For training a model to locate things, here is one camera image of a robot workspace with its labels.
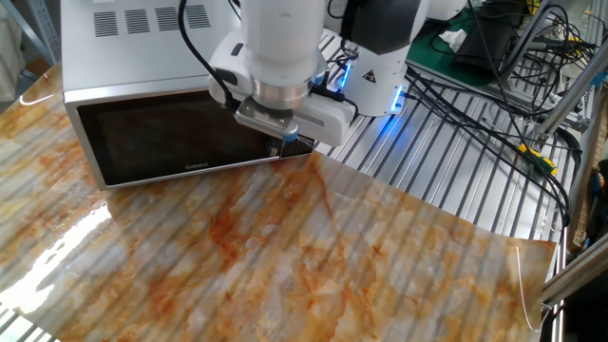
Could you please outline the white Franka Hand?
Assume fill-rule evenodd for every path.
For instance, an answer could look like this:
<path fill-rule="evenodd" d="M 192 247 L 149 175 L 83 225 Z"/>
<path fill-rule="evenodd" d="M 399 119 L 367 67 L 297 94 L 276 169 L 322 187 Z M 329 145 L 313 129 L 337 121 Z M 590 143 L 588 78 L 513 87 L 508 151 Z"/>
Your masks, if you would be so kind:
<path fill-rule="evenodd" d="M 285 142 L 299 136 L 333 146 L 344 141 L 355 113 L 353 105 L 316 94 L 319 86 L 313 82 L 301 87 L 265 85 L 251 76 L 246 60 L 247 47 L 238 31 L 229 33 L 211 58 L 218 78 L 209 80 L 209 92 L 224 105 L 222 86 L 226 86 L 233 96 L 231 111 L 239 124 Z"/>

